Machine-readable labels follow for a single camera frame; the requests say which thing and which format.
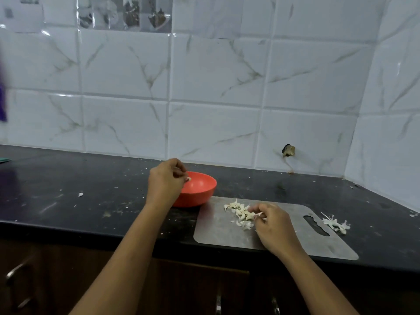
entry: white tile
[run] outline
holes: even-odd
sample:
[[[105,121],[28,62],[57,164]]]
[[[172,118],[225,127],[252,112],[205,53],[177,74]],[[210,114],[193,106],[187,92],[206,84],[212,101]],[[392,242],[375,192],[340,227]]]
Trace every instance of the white tile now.
[[[251,166],[258,110],[172,103],[169,155],[182,161]]]
[[[173,41],[173,99],[261,104],[266,40],[177,35]]]
[[[419,52],[420,21],[377,46],[361,113],[420,110]]]
[[[76,0],[40,0],[46,24],[76,26]]]
[[[0,50],[8,87],[79,92],[75,28],[39,34],[0,28]]]
[[[352,142],[355,116],[265,110],[256,168],[341,176]],[[282,157],[286,144],[295,156]]]
[[[81,97],[9,90],[9,144],[83,150]]]
[[[346,179],[362,185],[372,183],[372,164],[381,156],[381,123],[381,116],[358,117],[346,165]]]
[[[165,158],[164,102],[83,96],[86,150]]]
[[[372,52],[356,44],[274,41],[265,105],[357,113]]]
[[[279,0],[276,36],[375,41],[386,0]]]
[[[84,93],[168,97],[166,34],[81,30],[80,60]]]
[[[268,36],[276,0],[244,0],[241,33]],[[173,0],[173,32],[194,30],[195,0]]]
[[[360,108],[361,114],[389,109],[409,39],[409,31],[403,31],[376,47]]]
[[[360,117],[346,177],[420,209],[419,132],[420,113]]]
[[[378,40],[383,41],[419,23],[420,0],[387,0]]]

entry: drawer handle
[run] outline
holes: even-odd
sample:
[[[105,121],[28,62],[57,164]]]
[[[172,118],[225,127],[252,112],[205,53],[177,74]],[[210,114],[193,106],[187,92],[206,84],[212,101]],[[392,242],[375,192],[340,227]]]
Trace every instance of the drawer handle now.
[[[220,297],[220,295],[218,295],[216,297],[216,315],[221,315],[222,313],[222,303],[221,303],[222,298]]]
[[[275,315],[280,315],[280,309],[278,308],[277,300],[275,297],[271,300],[271,305],[273,306],[273,311]]]
[[[8,286],[10,290],[10,304],[11,304],[12,311],[14,312],[20,311],[22,308],[27,306],[29,302],[33,301],[33,297],[28,297],[24,299],[24,301],[21,303],[17,302],[16,290],[14,286],[14,276],[16,275],[16,273],[18,273],[19,270],[24,270],[24,269],[30,269],[30,266],[25,263],[19,264],[6,275],[6,286]],[[32,278],[30,279],[30,285],[31,285],[31,289],[33,289]]]

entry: cabinet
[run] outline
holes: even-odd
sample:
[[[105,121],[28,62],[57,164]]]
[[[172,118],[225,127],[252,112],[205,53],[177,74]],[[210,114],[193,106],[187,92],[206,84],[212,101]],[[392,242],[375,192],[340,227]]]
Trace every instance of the cabinet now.
[[[0,314],[30,299],[19,314],[67,315],[113,252],[64,245],[0,240]],[[17,266],[13,283],[6,275]],[[139,300],[138,315],[242,314],[248,272],[152,259]],[[16,292],[11,302],[10,291]]]
[[[1,315],[16,314],[19,305],[20,315],[67,315],[113,254],[2,239],[0,253]],[[390,283],[396,282],[400,274],[393,276]],[[362,315],[420,313],[420,290],[416,285],[385,285],[379,282],[381,278],[386,281],[389,277],[379,273],[376,280],[333,281]],[[273,275],[262,269],[250,275],[152,259],[137,315],[213,315],[218,314],[217,305],[222,315],[309,314],[286,270]]]
[[[51,314],[51,291],[39,246],[0,239],[0,252],[0,314]]]

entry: cutting board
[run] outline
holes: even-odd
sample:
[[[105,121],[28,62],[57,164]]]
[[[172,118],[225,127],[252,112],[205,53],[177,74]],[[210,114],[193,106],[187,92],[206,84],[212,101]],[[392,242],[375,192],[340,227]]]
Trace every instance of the cutting board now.
[[[224,205],[235,202],[234,198],[213,196],[201,206],[198,213],[197,224],[194,231],[194,240],[198,243],[212,244],[225,247],[238,247],[244,249],[265,249],[255,231],[244,230],[232,223],[238,217],[230,209],[225,211]],[[238,199],[239,203],[254,205],[260,201]],[[273,202],[289,213],[296,235],[307,254],[319,257],[356,260],[357,253],[347,245],[333,230],[326,226],[322,220],[307,206],[291,203]],[[312,217],[315,228],[318,225],[323,231],[316,232],[307,222]]]

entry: hand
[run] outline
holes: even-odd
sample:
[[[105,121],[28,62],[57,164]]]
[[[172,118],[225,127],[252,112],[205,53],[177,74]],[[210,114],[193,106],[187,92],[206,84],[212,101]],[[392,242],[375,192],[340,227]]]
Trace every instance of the hand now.
[[[261,216],[254,216],[255,228],[265,248],[280,260],[306,254],[286,211],[271,203],[259,203],[250,207],[248,211],[262,212]]]
[[[172,158],[150,170],[146,204],[169,210],[181,194],[188,175],[182,162]]]

